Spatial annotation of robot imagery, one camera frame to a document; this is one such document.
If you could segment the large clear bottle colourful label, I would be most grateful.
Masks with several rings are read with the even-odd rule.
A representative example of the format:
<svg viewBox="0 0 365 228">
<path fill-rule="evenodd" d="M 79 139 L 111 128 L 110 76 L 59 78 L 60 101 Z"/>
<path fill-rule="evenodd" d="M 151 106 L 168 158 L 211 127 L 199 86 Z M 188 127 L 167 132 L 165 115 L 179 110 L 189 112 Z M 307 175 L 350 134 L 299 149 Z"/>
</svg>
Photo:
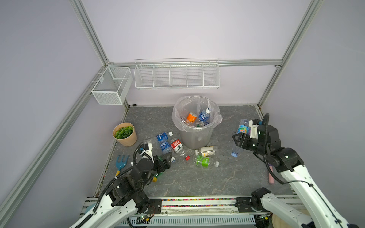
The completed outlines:
<svg viewBox="0 0 365 228">
<path fill-rule="evenodd" d="M 237 134 L 244 133 L 250 135 L 251 129 L 249 127 L 249 120 L 248 119 L 241 119 L 240 124 L 237 130 Z M 237 158 L 240 154 L 244 152 L 244 149 L 238 147 L 235 141 L 232 142 L 232 152 L 231 156 Z"/>
</svg>

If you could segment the green label clear bottle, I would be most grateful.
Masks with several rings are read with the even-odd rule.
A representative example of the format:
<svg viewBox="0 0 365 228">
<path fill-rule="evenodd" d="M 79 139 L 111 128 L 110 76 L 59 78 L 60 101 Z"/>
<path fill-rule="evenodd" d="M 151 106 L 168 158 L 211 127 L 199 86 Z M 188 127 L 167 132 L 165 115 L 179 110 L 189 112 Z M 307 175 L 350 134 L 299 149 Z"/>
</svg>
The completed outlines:
<svg viewBox="0 0 365 228">
<path fill-rule="evenodd" d="M 198 155 L 195 159 L 194 159 L 194 164 L 200 167 L 219 167 L 219 162 L 215 161 L 213 158 L 211 157 L 207 157 L 207 156 L 202 156 L 202 155 Z"/>
</svg>

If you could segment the clear bottle green cap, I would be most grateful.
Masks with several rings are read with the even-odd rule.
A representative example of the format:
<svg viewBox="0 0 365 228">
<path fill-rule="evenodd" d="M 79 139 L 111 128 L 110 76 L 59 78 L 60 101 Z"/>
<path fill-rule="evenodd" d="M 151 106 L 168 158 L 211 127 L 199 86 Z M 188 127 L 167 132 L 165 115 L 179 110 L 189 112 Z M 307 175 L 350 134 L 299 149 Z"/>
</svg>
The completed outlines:
<svg viewBox="0 0 365 228">
<path fill-rule="evenodd" d="M 204 127 L 205 125 L 206 125 L 206 122 L 203 122 L 203 121 L 198 121 L 195 123 L 195 126 L 199 127 L 199 128 Z"/>
</svg>

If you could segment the blue label bottle white cap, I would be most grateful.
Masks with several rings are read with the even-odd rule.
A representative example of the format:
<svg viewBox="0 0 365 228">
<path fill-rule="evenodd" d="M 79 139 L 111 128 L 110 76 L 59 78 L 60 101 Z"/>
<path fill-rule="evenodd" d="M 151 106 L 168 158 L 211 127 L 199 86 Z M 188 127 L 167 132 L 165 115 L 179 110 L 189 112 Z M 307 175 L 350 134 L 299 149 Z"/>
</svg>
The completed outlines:
<svg viewBox="0 0 365 228">
<path fill-rule="evenodd" d="M 202 110 L 199 114 L 199 120 L 202 122 L 208 122 L 211 116 L 211 110 L 209 108 Z"/>
</svg>

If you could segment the clear bottle white cap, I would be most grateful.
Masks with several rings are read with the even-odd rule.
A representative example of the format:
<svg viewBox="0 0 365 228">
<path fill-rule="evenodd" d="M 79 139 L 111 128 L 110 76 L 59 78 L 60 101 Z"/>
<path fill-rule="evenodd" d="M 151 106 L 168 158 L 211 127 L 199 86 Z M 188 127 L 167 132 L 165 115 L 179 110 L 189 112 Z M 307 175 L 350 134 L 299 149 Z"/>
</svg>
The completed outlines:
<svg viewBox="0 0 365 228">
<path fill-rule="evenodd" d="M 191 123 L 187 118 L 182 117 L 181 122 L 186 124 L 187 126 L 193 126 L 193 123 Z"/>
</svg>

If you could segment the orange label bottle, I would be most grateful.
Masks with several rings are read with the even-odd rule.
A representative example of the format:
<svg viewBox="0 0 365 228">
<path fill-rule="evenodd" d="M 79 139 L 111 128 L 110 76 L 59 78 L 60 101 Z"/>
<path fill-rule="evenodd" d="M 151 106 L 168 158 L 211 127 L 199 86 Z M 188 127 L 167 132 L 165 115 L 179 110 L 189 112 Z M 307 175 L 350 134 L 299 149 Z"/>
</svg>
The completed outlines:
<svg viewBox="0 0 365 228">
<path fill-rule="evenodd" d="M 190 112 L 187 116 L 187 121 L 189 121 L 190 123 L 194 123 L 197 119 L 197 114 Z"/>
</svg>

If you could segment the crushed green bottle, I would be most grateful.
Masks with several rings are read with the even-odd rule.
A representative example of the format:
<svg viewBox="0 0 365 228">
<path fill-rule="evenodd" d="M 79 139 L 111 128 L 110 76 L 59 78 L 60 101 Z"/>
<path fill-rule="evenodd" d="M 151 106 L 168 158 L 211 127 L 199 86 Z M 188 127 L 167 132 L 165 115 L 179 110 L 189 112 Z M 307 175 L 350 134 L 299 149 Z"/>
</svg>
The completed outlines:
<svg viewBox="0 0 365 228">
<path fill-rule="evenodd" d="M 153 177 L 153 182 L 157 182 L 158 178 L 162 175 L 163 173 L 157 173 L 154 177 Z"/>
</svg>

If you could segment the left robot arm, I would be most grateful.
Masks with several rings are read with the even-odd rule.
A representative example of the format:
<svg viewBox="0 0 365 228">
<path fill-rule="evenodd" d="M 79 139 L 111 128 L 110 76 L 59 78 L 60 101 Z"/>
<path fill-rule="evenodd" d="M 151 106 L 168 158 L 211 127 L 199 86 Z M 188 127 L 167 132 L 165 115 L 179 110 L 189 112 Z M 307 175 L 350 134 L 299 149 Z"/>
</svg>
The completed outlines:
<svg viewBox="0 0 365 228">
<path fill-rule="evenodd" d="M 94 207 L 72 228 L 114 228 L 137 213 L 148 210 L 150 199 L 145 186 L 157 173 L 171 168 L 173 153 L 153 155 L 152 145 L 140 143 L 132 155 L 132 165 L 114 177 L 103 189 Z"/>
</svg>

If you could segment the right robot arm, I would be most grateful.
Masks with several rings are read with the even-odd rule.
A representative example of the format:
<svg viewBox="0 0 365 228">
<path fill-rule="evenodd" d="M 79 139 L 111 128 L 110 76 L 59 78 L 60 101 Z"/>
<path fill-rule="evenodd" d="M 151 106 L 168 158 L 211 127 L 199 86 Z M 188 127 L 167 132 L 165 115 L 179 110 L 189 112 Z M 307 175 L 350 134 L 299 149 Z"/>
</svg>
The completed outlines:
<svg viewBox="0 0 365 228">
<path fill-rule="evenodd" d="M 232 136 L 237 147 L 252 151 L 280 184 L 290 185 L 309 212 L 301 213 L 262 187 L 252 192 L 248 206 L 256 211 L 269 211 L 293 228 L 356 228 L 332 206 L 316 185 L 298 153 L 281 146 L 277 128 L 269 124 L 270 115 L 249 122 L 250 133 Z"/>
</svg>

